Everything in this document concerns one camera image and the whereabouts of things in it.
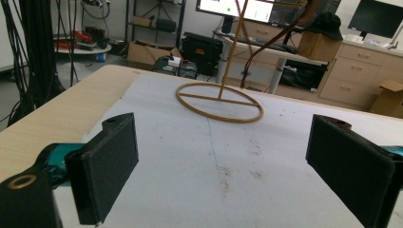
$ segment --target drawer handle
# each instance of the drawer handle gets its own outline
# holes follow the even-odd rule
[[[354,66],[354,65],[352,65],[352,68],[353,68],[353,69],[357,69],[357,70],[362,70],[362,67],[361,67],[361,66]]]
[[[257,29],[257,32],[259,32],[259,33],[263,33],[263,34],[269,34],[269,32],[268,31],[265,31],[265,30],[260,30],[260,29]]]
[[[358,53],[358,56],[361,57],[361,58],[365,58],[365,59],[370,58],[370,55],[368,55],[368,54],[361,54],[361,53]]]
[[[342,86],[340,87],[340,89],[341,89],[341,90],[344,90],[344,91],[351,91],[351,90],[352,90],[350,87],[345,86],[345,85],[342,85]]]

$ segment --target cylindrical hole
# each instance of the cylindrical hole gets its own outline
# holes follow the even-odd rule
[[[24,187],[27,187],[28,185],[34,183],[36,180],[36,176],[32,174],[27,174],[21,177],[18,177],[14,180],[12,180],[7,187],[9,189],[15,190],[15,189],[21,189]]]

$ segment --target wooden cabinet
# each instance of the wooden cabinet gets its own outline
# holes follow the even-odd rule
[[[403,79],[402,63],[403,57],[385,51],[342,44],[319,97],[368,109],[381,91],[379,83]]]
[[[244,21],[244,25],[247,29],[247,33],[249,37],[253,37],[255,39],[261,39],[261,40],[271,40],[273,37],[275,37],[277,34],[279,34],[282,31],[282,28],[277,28],[273,26],[268,26],[266,24],[260,24],[256,22],[250,22],[250,21]],[[234,23],[234,25],[231,28],[232,33],[236,33],[238,27],[238,22]],[[240,36],[246,36],[245,32],[243,30],[240,31]],[[290,41],[288,42],[288,45],[295,45],[296,47],[299,45],[299,41],[302,37],[301,33],[293,33],[291,36]],[[248,51],[245,51],[245,49],[242,48],[237,48],[235,50],[235,54],[233,57],[233,61],[236,63],[241,63],[245,64],[246,61],[249,59],[250,53]],[[275,69],[276,64],[278,62],[278,58],[276,57],[271,57],[267,55],[260,55],[258,54],[253,62],[251,63],[252,66],[255,67],[265,67],[265,68],[271,68]]]

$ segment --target cabinet drawer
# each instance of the cabinet drawer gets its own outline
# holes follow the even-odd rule
[[[403,72],[403,57],[388,55],[383,67]]]
[[[343,45],[339,56],[381,66],[385,62],[387,54],[362,47]]]
[[[233,63],[239,63],[239,64],[245,65],[246,61],[247,61],[246,59],[242,59],[242,58],[237,58],[237,57],[232,58]]]
[[[254,60],[256,62],[260,62],[260,63],[264,63],[264,64],[276,65],[278,62],[278,57],[260,53],[257,56],[255,56]]]
[[[263,62],[259,62],[259,61],[254,61],[254,63],[252,63],[253,66],[255,67],[262,67],[262,68],[268,68],[268,69],[276,69],[276,64],[272,64],[272,63],[263,63]]]
[[[359,85],[329,78],[319,97],[351,105],[370,107],[379,94],[375,86]]]
[[[282,28],[268,26],[265,24],[254,23],[254,22],[250,22],[250,21],[244,21],[243,23],[247,29],[249,37],[270,40],[282,31]],[[235,34],[237,32],[237,27],[238,27],[238,22],[236,22],[232,25],[231,32]],[[240,30],[240,35],[245,36],[244,31],[242,29]],[[300,33],[295,33],[291,37],[293,43],[296,46],[299,45],[301,37],[302,37],[302,34],[300,34]]]
[[[249,50],[247,50],[245,48],[238,48],[238,47],[235,48],[234,54],[233,54],[233,58],[244,59],[244,60],[248,60],[250,56],[251,56],[251,53],[249,52]]]
[[[371,85],[381,66],[338,58],[329,77],[361,85]]]

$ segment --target floor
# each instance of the floor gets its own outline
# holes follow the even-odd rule
[[[73,77],[73,85],[77,84],[77,82],[83,80],[86,76],[105,65],[127,66],[126,58],[111,54],[107,54],[106,60],[103,63],[98,63],[95,55],[75,55],[74,63],[77,75],[74,75]],[[57,70],[59,79],[65,88],[69,88],[71,86],[70,69],[71,63],[68,55],[59,54]],[[211,79],[205,75],[200,75],[198,80],[215,82],[214,78]],[[8,115],[19,101],[18,89],[15,85],[15,82],[8,74],[0,74],[0,94],[0,131],[2,131],[7,128],[7,123],[9,120]]]

